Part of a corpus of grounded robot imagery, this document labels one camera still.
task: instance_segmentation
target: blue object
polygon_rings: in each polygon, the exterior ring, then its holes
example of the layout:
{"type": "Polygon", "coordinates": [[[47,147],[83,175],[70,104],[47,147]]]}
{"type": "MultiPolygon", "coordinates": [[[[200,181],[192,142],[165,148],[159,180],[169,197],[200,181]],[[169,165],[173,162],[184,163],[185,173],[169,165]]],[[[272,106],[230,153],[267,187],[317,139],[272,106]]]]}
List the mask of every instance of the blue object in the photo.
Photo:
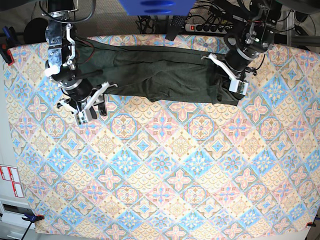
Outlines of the blue object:
{"type": "Polygon", "coordinates": [[[187,16],[196,0],[119,0],[130,16],[187,16]]]}

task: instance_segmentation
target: pink flower pattern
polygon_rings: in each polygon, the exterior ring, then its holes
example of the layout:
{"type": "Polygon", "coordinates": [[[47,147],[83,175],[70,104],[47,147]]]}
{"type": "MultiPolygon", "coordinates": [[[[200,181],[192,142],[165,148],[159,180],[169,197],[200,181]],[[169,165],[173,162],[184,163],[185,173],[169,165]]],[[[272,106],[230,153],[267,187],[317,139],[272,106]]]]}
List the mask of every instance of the pink flower pattern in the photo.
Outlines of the pink flower pattern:
{"type": "Polygon", "coordinates": [[[300,182],[307,177],[307,172],[305,171],[304,167],[299,167],[298,170],[296,170],[292,175],[291,179],[294,182],[294,185],[299,185],[300,182]]]}
{"type": "Polygon", "coordinates": [[[179,169],[175,172],[174,176],[168,178],[167,182],[173,185],[173,188],[180,192],[186,185],[191,183],[191,178],[185,176],[185,172],[182,169],[179,169]]]}
{"type": "Polygon", "coordinates": [[[168,107],[180,122],[188,120],[198,109],[195,103],[174,102],[168,107]]]}
{"type": "Polygon", "coordinates": [[[305,111],[306,119],[310,125],[315,124],[320,119],[320,104],[318,101],[314,101],[308,109],[305,111]]]}
{"type": "Polygon", "coordinates": [[[233,239],[237,234],[241,233],[242,228],[238,227],[238,223],[234,223],[230,228],[224,230],[224,234],[228,235],[230,239],[233,239]]]}
{"type": "Polygon", "coordinates": [[[98,176],[98,180],[105,185],[107,189],[110,191],[113,190],[116,187],[116,184],[119,184],[121,182],[121,177],[114,174],[114,170],[110,167],[107,167],[104,170],[104,174],[98,176]]]}
{"type": "Polygon", "coordinates": [[[246,113],[251,117],[251,120],[254,124],[259,122],[262,116],[265,116],[269,111],[267,104],[263,103],[264,99],[262,96],[257,96],[253,103],[248,104],[245,107],[246,113]]]}
{"type": "Polygon", "coordinates": [[[240,183],[241,188],[244,190],[248,187],[249,183],[253,183],[257,178],[251,174],[251,169],[246,168],[242,175],[238,175],[234,180],[240,183]]]}

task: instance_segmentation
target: electrical outlet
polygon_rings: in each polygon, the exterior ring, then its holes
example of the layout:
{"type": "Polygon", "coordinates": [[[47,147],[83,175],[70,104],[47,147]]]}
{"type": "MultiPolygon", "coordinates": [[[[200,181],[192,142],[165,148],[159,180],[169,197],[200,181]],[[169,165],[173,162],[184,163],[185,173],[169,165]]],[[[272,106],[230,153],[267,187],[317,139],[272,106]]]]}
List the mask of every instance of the electrical outlet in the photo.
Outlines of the electrical outlet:
{"type": "Polygon", "coordinates": [[[216,34],[226,34],[226,30],[224,30],[224,25],[220,24],[196,24],[196,23],[186,23],[184,25],[184,29],[186,32],[191,33],[216,33],[216,34]]]}

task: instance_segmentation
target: table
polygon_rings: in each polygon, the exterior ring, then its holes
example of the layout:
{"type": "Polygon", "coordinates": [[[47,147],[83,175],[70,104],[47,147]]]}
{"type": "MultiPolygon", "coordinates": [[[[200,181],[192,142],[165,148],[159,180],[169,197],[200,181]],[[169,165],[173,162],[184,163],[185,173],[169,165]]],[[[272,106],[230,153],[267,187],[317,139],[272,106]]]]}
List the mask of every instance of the table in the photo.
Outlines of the table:
{"type": "MultiPolygon", "coordinates": [[[[114,35],[116,46],[226,53],[217,37],[114,35]]],[[[244,239],[306,229],[320,206],[320,56],[276,45],[238,107],[107,97],[82,126],[57,109],[47,44],[4,67],[12,144],[36,232],[114,240],[244,239]]],[[[260,56],[252,63],[258,67],[260,56]]]]}

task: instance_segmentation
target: dark green cloth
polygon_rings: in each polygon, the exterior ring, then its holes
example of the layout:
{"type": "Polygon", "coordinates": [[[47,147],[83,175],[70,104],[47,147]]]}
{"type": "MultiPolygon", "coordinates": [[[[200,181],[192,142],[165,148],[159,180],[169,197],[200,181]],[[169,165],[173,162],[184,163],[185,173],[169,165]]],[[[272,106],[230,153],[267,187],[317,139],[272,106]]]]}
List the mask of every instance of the dark green cloth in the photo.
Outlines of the dark green cloth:
{"type": "MultiPolygon", "coordinates": [[[[237,105],[244,96],[229,92],[228,77],[219,74],[208,52],[162,46],[111,46],[90,41],[96,47],[93,57],[79,68],[82,73],[103,70],[91,77],[97,86],[117,84],[105,93],[147,97],[151,102],[168,100],[189,103],[237,105]]],[[[77,46],[79,63],[92,53],[91,47],[77,46]]]]}

